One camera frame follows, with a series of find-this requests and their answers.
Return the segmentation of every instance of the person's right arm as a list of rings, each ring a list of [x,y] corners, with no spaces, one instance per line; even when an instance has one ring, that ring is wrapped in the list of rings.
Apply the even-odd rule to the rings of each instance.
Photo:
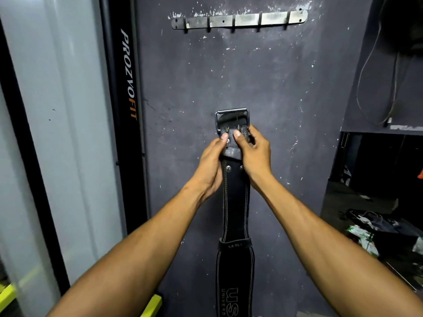
[[[251,184],[272,209],[304,268],[336,312],[342,317],[423,316],[423,303],[410,288],[275,179],[270,143],[253,126],[249,130],[254,146],[238,131],[234,136]]]

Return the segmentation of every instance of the person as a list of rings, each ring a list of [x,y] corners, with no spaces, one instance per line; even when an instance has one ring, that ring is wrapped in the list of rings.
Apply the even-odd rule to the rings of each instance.
[[[252,125],[252,146],[239,131],[251,185],[283,226],[301,263],[341,317],[423,316],[423,303],[382,263],[325,223],[272,175],[270,143]],[[48,317],[140,316],[165,275],[197,209],[222,182],[219,155],[228,134],[204,150],[198,169],[149,221],[99,260]]]

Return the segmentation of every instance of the person's left arm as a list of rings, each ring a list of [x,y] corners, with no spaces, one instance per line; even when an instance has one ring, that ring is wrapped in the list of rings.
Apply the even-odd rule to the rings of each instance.
[[[47,317],[140,316],[165,275],[199,206],[222,182],[211,142],[193,177],[153,218],[116,245],[69,289]]]

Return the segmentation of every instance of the person's left hand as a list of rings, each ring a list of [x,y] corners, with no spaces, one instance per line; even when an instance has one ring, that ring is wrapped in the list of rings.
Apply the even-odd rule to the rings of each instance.
[[[201,155],[200,164],[189,181],[190,184],[201,190],[201,202],[206,201],[214,194],[222,183],[219,155],[227,141],[228,134],[224,133],[221,138],[216,138],[209,144]]]

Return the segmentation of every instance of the black leather belt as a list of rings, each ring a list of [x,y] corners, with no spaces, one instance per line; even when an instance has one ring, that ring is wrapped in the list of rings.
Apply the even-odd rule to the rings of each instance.
[[[243,169],[235,129],[248,140],[247,109],[216,112],[216,129],[229,140],[221,154],[223,172],[223,236],[216,261],[217,317],[251,317],[254,251],[248,234],[250,179]]]

